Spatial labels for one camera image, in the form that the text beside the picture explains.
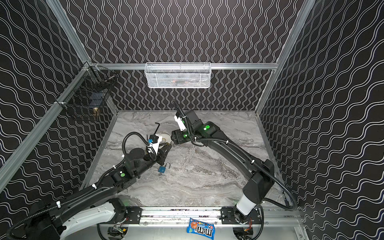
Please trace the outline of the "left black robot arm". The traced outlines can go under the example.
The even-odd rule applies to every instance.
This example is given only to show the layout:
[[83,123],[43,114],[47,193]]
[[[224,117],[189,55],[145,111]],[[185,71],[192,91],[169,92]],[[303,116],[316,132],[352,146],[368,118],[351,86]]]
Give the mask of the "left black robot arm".
[[7,230],[9,240],[63,240],[101,223],[121,224],[129,215],[115,194],[129,188],[153,165],[163,166],[171,143],[154,133],[145,139],[138,132],[122,141],[124,158],[104,172],[97,182],[69,197],[46,204],[38,202],[23,220]]

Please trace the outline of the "blue padlock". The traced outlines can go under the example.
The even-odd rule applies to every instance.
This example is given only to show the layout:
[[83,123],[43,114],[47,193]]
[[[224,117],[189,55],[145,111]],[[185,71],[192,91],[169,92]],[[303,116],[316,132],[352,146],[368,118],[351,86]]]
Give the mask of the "blue padlock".
[[159,169],[158,169],[158,173],[159,173],[159,176],[162,176],[166,169],[170,169],[171,168],[171,163],[165,163],[163,166],[160,166]]

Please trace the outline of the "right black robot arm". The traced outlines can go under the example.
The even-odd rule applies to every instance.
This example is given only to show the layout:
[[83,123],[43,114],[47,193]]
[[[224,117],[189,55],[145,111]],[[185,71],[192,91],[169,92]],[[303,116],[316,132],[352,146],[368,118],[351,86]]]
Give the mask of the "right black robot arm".
[[[242,197],[234,206],[233,216],[236,222],[246,222],[252,210],[259,207],[263,201],[286,211],[297,210],[296,198],[285,184],[275,177],[275,167],[270,160],[262,161],[251,155],[233,142],[215,123],[203,123],[195,111],[184,112],[176,100],[172,103],[177,111],[175,120],[179,125],[179,129],[171,135],[174,144],[190,142],[196,147],[208,147],[233,164],[248,180],[243,187]],[[280,186],[288,195],[291,205],[283,205],[266,197],[274,184]]]

